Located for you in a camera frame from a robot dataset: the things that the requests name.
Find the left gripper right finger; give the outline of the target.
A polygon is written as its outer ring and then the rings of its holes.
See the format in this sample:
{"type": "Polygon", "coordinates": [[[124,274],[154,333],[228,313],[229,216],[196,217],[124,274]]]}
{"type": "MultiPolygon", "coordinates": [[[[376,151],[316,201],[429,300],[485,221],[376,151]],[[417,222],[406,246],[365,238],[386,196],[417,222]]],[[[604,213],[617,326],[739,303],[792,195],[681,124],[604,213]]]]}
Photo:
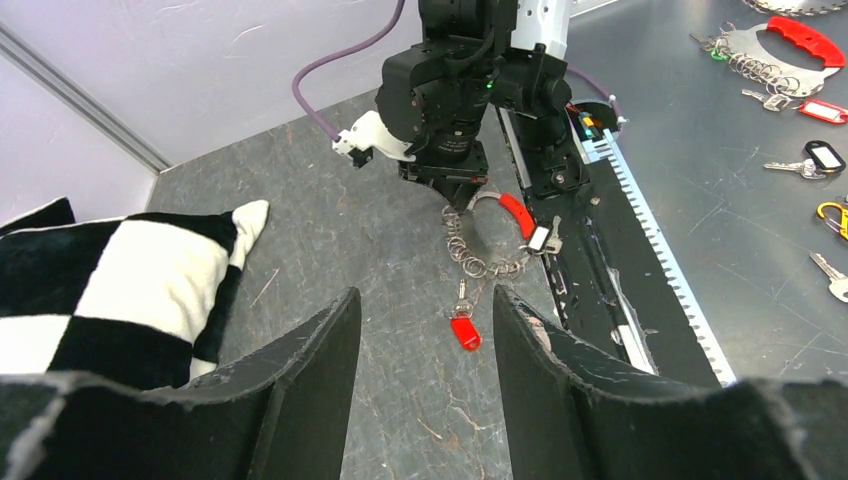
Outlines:
{"type": "Polygon", "coordinates": [[[493,342],[517,479],[843,479],[847,386],[652,375],[493,293],[493,342]]]}

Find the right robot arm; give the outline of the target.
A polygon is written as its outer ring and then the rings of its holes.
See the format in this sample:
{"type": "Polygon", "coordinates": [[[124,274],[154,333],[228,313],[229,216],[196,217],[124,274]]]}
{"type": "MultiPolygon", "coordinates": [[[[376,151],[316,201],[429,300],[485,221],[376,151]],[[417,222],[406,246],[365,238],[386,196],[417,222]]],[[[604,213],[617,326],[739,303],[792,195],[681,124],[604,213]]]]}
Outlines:
{"type": "Polygon", "coordinates": [[[402,179],[464,211],[488,180],[478,136],[491,106],[510,120],[539,198],[588,180],[567,106],[571,1],[421,1],[422,40],[382,66],[377,112],[412,162],[402,179]]]}

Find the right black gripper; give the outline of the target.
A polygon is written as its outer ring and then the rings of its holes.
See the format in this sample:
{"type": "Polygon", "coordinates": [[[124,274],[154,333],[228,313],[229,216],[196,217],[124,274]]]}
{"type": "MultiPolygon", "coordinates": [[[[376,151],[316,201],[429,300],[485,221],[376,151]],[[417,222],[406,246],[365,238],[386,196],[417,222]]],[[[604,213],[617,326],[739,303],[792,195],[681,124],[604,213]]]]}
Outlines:
{"type": "Polygon", "coordinates": [[[428,135],[413,144],[414,162],[398,162],[401,179],[427,186],[464,213],[489,181],[483,144],[473,137],[428,135]]]}

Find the metal keyring with red handle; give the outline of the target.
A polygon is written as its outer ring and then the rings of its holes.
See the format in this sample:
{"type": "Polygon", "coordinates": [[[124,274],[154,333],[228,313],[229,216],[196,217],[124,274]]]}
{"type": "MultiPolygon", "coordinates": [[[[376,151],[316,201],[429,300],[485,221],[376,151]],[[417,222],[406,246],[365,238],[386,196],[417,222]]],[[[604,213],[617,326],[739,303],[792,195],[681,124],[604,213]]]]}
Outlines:
{"type": "Polygon", "coordinates": [[[466,275],[509,278],[525,270],[536,221],[515,196],[481,191],[463,212],[444,207],[441,221],[448,256],[466,275]]]}

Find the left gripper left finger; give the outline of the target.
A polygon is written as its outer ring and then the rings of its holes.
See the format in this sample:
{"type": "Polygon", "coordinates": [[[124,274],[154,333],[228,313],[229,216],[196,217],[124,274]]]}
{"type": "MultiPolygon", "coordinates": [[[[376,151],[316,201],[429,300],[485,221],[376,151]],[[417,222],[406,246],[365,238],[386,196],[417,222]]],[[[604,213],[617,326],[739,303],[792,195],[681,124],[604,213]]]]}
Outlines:
{"type": "Polygon", "coordinates": [[[84,372],[1,379],[5,479],[336,479],[360,350],[349,288],[181,388],[84,372]]]}

